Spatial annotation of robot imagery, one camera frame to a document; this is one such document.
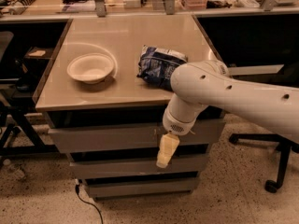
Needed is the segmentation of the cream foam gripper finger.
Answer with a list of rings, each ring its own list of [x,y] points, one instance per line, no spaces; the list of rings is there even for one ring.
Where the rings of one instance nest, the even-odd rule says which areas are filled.
[[[156,165],[159,168],[167,167],[178,145],[179,145],[179,138],[177,135],[167,133],[162,136],[159,145],[159,151],[157,154],[157,161],[156,161]]]

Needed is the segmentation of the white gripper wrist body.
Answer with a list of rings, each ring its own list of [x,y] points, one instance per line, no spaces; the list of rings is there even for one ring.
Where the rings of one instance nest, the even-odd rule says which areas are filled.
[[[194,112],[186,110],[182,114],[172,114],[168,107],[164,111],[163,126],[168,133],[182,136],[191,130],[195,120],[196,116]]]

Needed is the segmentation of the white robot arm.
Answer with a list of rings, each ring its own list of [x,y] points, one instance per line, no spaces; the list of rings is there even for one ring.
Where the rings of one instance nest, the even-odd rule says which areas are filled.
[[[173,91],[163,116],[166,129],[160,141],[156,165],[165,168],[179,138],[187,134],[197,117],[214,106],[299,142],[299,89],[233,79],[220,61],[185,63],[170,77]]]

